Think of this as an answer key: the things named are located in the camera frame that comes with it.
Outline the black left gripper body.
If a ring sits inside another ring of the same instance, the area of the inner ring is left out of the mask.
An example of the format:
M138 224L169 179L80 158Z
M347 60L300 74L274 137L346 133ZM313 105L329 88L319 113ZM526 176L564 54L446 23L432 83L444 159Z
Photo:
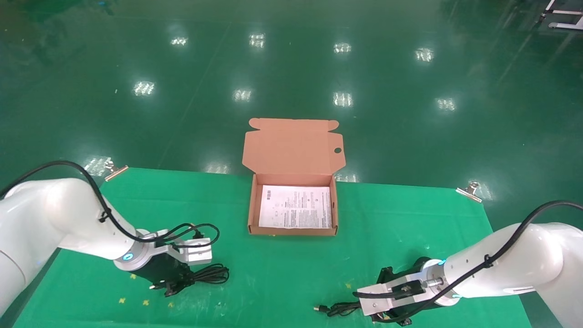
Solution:
M135 270L134 274L156 286L177 288L191 278L192 271L187 264L173 256L155 255L145 265Z

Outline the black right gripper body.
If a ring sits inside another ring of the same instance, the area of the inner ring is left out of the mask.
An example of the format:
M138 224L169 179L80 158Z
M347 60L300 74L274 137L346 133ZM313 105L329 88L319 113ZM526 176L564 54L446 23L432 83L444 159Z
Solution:
M382 268L377 278L378 284L388 287L434 287L443 285L443 269L441 260L429 257L419 257L414 264L407 267Z

